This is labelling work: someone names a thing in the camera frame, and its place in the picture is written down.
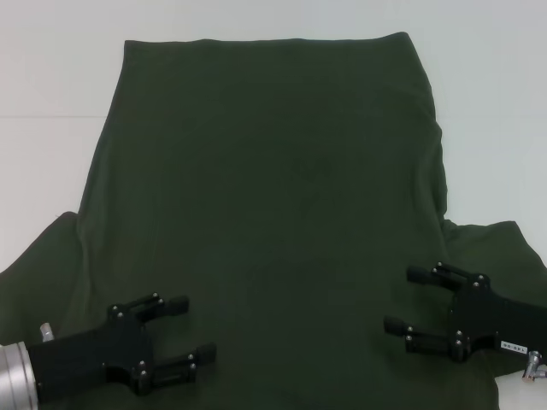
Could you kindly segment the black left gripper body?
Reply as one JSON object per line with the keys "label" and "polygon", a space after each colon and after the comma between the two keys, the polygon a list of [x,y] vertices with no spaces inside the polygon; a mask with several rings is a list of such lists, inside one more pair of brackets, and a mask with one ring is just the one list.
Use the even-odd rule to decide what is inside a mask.
{"label": "black left gripper body", "polygon": [[99,387],[124,384],[150,393],[150,337],[142,314],[113,310],[95,329],[27,349],[38,400],[53,402]]}

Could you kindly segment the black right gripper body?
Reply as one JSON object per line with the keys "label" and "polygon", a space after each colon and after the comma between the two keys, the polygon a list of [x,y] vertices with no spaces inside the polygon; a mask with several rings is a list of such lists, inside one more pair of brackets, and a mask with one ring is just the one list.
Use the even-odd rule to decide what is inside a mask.
{"label": "black right gripper body", "polygon": [[452,299],[447,337],[452,355],[482,349],[545,355],[546,309],[501,297],[486,283],[464,284]]}

